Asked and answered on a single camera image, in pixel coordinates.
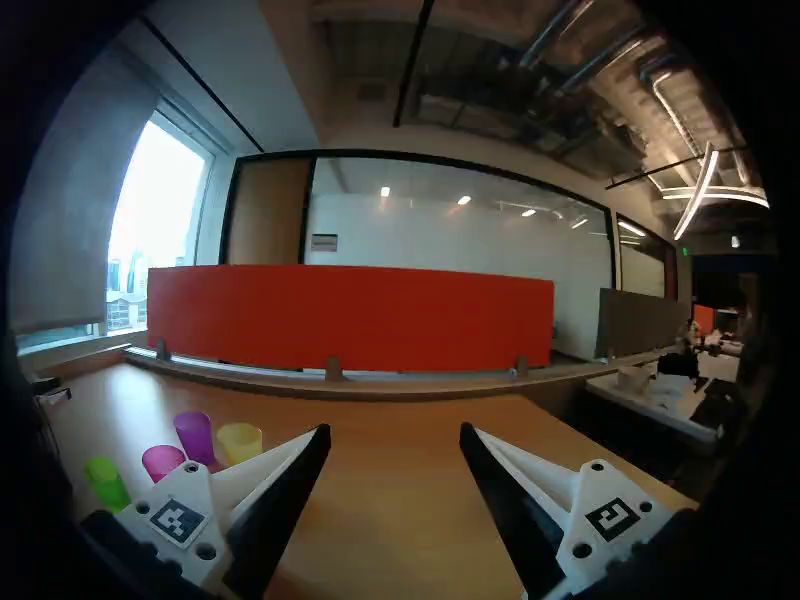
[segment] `glass wall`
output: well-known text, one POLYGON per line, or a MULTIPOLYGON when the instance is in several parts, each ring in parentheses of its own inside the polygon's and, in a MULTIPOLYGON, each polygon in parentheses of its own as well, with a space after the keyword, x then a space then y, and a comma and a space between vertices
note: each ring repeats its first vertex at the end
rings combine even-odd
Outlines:
POLYGON ((675 248, 630 219, 617 219, 622 289, 677 300, 675 248))
POLYGON ((551 280, 554 361, 591 360, 599 290, 613 287, 606 214, 544 187, 468 169, 320 158, 305 262, 551 280))

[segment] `pink cup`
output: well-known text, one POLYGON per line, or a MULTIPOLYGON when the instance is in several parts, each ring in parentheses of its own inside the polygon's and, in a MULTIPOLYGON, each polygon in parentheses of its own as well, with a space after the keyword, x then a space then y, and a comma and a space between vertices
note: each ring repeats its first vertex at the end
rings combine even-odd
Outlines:
POLYGON ((207 414, 196 410, 181 413, 172 420, 172 424, 190 460, 206 466, 214 462, 211 419, 207 414))
POLYGON ((153 483, 158 483, 175 467, 186 461, 183 451, 175 446, 153 446, 142 454, 142 464, 153 483))

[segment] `orange divider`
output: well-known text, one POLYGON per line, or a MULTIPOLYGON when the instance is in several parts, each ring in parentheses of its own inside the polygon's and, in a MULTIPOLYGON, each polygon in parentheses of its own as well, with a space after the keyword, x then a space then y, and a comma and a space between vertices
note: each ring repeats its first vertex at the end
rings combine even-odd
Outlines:
POLYGON ((700 326, 700 333, 707 335, 714 331, 714 309, 702 304, 694 305, 694 320, 700 326))
POLYGON ((277 368, 507 369, 547 365, 552 281, 311 265, 151 269, 148 343, 277 368))

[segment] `ceiling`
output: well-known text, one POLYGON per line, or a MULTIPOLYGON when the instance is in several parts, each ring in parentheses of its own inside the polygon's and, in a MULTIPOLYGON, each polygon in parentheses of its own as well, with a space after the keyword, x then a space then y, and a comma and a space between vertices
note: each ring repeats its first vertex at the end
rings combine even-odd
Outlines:
MULTIPOLYGON (((311 19, 339 81, 364 103, 393 100, 421 0, 316 0, 311 19)), ((744 147, 702 73, 628 0, 437 0, 402 123, 500 138, 609 184, 717 149, 744 147)), ((652 176, 694 186, 700 160, 652 176)), ((746 149, 720 154, 712 185, 760 190, 746 149)), ((688 199, 660 200, 676 224, 688 199)), ((691 231, 769 235, 769 211, 735 200, 704 205, 691 231)))

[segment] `black frame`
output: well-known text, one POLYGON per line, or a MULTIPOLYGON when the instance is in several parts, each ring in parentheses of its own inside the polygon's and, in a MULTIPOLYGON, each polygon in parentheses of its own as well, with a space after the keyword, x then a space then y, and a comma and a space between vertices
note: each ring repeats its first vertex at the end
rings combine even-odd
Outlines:
POLYGON ((316 161, 320 158, 373 158, 380 160, 402 160, 406 162, 427 163, 431 165, 439 165, 443 167, 453 167, 456 169, 464 169, 467 171, 475 171, 485 175, 493 175, 495 177, 502 177, 510 179, 526 185, 545 189, 554 194, 566 196, 577 202, 581 202, 592 208, 598 209, 603 212, 606 221, 606 237, 608 238, 609 252, 611 253, 611 289, 616 289, 617 281, 617 257, 614 248, 614 232, 612 230, 611 209, 599 202, 590 200, 585 196, 576 194, 570 190, 536 179, 528 177, 514 171, 508 171, 499 167, 492 167, 481 163, 475 163, 468 160, 461 160, 458 158, 448 158, 445 156, 436 156, 433 154, 421 154, 418 152, 400 152, 397 150, 370 150, 362 148, 332 148, 332 149, 315 149, 315 150, 287 150, 283 152, 268 152, 265 154, 253 154, 250 156, 243 156, 236 159, 236 164, 233 168, 233 176, 231 178, 231 185, 228 190, 228 201, 225 205, 225 215, 222 221, 222 235, 220 236, 219 246, 219 263, 227 264, 228 262, 228 242, 230 240, 230 227, 231 216, 233 213, 233 198, 236 196, 239 175, 243 164, 250 162, 260 162, 269 160, 296 160, 296 159, 311 159, 311 168, 309 169, 309 181, 306 187, 306 198, 303 206, 303 231, 300 239, 299 256, 305 256, 305 233, 308 224, 308 207, 311 200, 311 191, 314 185, 314 171, 316 161))
MULTIPOLYGON (((660 235, 656 235, 655 233, 653 233, 647 227, 643 227, 643 226, 639 225, 639 223, 637 223, 633 219, 629 219, 628 217, 626 217, 625 215, 623 215, 622 213, 619 213, 619 212, 617 213, 617 222, 614 223, 614 225, 616 225, 616 227, 617 227, 617 235, 619 235, 619 220, 620 219, 622 219, 623 221, 629 222, 631 225, 635 225, 638 229, 641 229, 647 235, 649 235, 651 238, 653 238, 654 240, 658 241, 662 246, 667 248, 668 252, 669 251, 672 252, 672 277, 674 278, 673 281, 675 281, 675 297, 674 298, 667 298, 667 296, 666 296, 666 293, 667 293, 667 287, 666 287, 666 283, 667 283, 667 263, 665 261, 664 262, 664 294, 665 294, 664 298, 667 299, 667 300, 675 300, 676 302, 679 301, 681 296, 680 296, 680 289, 679 289, 679 285, 678 285, 678 253, 675 250, 675 246, 673 244, 670 244, 667 240, 662 238, 660 235)), ((619 242, 619 289, 624 289, 623 284, 622 284, 623 281, 624 281, 624 278, 625 278, 625 269, 622 268, 622 240, 620 240, 620 242, 619 242)))

